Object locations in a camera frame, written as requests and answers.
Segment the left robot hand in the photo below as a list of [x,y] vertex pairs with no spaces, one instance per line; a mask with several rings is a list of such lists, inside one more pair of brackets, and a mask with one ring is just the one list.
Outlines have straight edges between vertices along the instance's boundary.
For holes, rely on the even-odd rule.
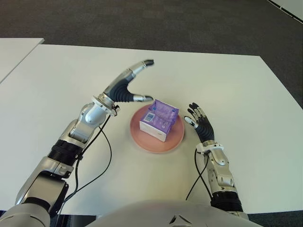
[[104,94],[113,102],[149,102],[152,96],[133,94],[128,90],[129,83],[145,68],[152,66],[154,60],[144,60],[124,70],[104,90]]

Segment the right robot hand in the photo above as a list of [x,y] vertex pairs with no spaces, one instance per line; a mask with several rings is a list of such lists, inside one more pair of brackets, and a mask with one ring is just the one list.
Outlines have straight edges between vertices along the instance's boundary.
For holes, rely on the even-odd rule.
[[185,116],[184,120],[195,129],[200,142],[214,140],[214,130],[202,108],[193,102],[187,111],[193,118]]

